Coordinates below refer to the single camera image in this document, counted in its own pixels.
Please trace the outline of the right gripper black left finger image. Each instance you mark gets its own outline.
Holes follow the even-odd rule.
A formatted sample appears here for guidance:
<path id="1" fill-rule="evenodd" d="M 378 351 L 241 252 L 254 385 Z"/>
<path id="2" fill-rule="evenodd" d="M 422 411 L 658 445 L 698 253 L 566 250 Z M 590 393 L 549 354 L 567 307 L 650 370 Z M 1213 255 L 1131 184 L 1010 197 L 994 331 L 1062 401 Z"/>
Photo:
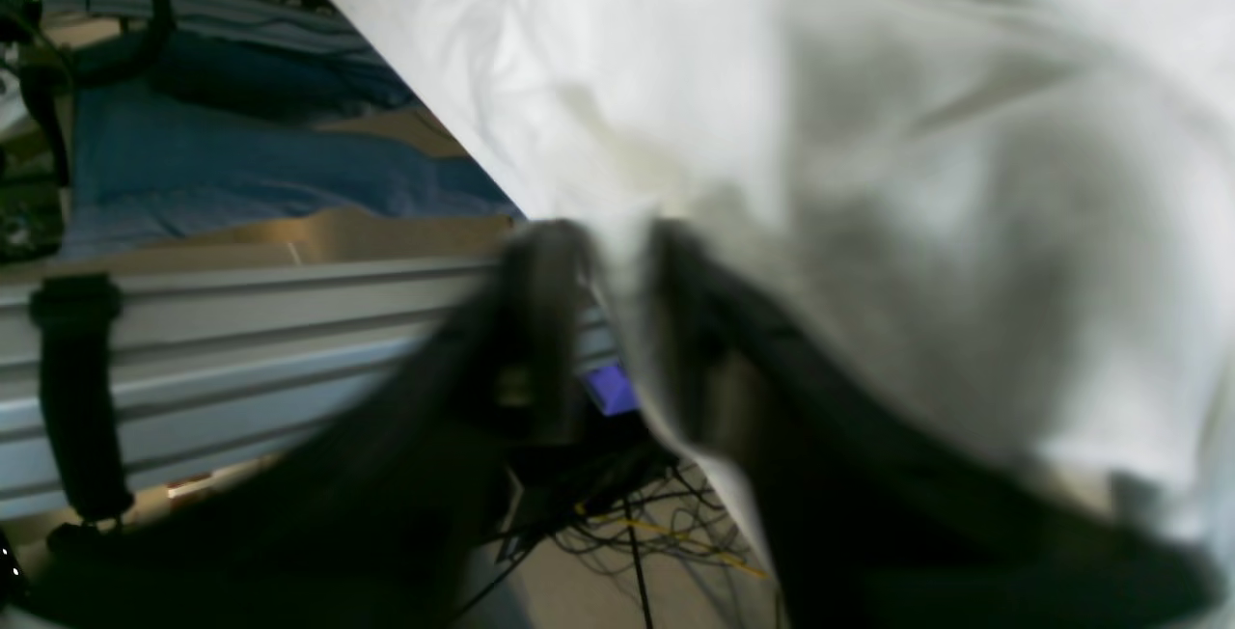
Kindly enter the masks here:
<path id="1" fill-rule="evenodd" d="M 445 628 L 515 446 L 579 436 L 567 221 L 517 234 L 375 389 L 261 475 L 133 533 L 57 535 L 19 615 L 54 628 Z"/>

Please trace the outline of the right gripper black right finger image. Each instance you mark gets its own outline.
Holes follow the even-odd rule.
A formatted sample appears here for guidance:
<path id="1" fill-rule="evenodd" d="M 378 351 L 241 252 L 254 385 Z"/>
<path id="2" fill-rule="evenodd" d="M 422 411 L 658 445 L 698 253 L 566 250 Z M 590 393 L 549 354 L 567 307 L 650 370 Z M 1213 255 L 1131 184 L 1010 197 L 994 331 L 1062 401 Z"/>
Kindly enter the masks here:
<path id="1" fill-rule="evenodd" d="M 1199 552 L 1031 494 L 900 420 L 764 294 L 657 222 L 651 318 L 682 441 L 753 500 L 795 628 L 1160 628 Z"/>

